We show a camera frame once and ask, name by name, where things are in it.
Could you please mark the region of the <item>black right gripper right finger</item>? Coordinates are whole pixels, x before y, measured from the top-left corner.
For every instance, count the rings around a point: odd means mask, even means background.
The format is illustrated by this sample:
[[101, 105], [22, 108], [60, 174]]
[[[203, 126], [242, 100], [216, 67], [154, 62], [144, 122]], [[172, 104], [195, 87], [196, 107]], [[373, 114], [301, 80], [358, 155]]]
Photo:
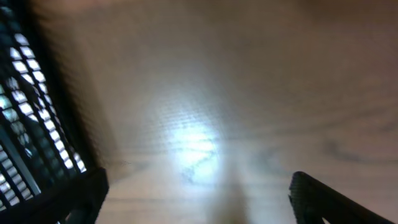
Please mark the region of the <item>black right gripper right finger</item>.
[[298, 224], [392, 224], [302, 171], [293, 173], [289, 190]]

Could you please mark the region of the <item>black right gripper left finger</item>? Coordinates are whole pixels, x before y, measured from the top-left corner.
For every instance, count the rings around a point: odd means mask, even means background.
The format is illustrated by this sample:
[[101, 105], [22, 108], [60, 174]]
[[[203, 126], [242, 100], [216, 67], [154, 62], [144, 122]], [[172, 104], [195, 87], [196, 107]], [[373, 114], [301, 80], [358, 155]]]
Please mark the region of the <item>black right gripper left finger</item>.
[[1, 212], [1, 223], [95, 223], [109, 190], [104, 168], [95, 168]]

